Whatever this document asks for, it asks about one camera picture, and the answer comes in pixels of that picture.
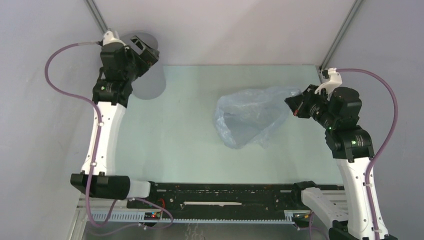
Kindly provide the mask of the grey plastic trash bin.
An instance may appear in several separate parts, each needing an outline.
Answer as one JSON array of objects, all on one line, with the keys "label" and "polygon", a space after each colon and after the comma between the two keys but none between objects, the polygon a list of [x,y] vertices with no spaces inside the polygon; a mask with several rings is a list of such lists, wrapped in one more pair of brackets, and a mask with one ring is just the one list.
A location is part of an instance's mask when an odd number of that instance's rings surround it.
[{"label": "grey plastic trash bin", "polygon": [[[128,32],[120,39],[130,46],[137,54],[142,53],[142,41],[147,46],[159,50],[160,45],[156,37],[143,31]],[[166,78],[162,59],[160,58],[144,75],[132,82],[132,95],[141,100],[151,100],[160,96],[166,89]]]}]

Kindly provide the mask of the blue translucent trash bag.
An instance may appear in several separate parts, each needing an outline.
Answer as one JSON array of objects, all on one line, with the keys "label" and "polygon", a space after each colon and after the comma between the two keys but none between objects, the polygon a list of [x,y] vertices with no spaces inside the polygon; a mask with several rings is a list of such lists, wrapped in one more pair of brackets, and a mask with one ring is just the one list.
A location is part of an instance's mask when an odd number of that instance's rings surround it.
[{"label": "blue translucent trash bag", "polygon": [[296,87],[272,86],[221,96],[213,119],[223,144],[231,149],[242,149],[249,144],[266,148],[271,135],[291,112],[285,99],[300,93]]}]

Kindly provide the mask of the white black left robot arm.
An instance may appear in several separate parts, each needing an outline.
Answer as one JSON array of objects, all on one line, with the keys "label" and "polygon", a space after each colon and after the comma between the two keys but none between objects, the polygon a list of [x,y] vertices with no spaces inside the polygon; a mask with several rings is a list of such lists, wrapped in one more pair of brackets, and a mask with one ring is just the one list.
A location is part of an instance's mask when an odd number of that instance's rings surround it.
[{"label": "white black left robot arm", "polygon": [[70,184],[88,197],[125,200],[138,198],[145,208],[153,208],[158,194],[152,182],[116,173],[116,147],[133,83],[160,59],[159,43],[147,32],[131,32],[122,38],[107,31],[101,41],[102,66],[92,89],[93,127],[86,160]]}]

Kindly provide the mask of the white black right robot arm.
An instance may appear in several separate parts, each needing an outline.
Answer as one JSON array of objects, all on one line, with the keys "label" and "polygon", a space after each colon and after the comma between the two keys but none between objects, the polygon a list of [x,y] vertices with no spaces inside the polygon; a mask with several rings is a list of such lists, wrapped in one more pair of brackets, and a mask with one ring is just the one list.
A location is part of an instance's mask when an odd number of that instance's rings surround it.
[{"label": "white black right robot arm", "polygon": [[341,209],[312,181],[296,183],[291,204],[308,207],[327,228],[330,240],[391,240],[377,197],[374,151],[370,134],[359,126],[362,101],[359,93],[342,86],[336,68],[320,70],[324,82],[310,85],[285,102],[293,115],[313,119],[325,130],[325,141],[340,171],[347,209]]}]

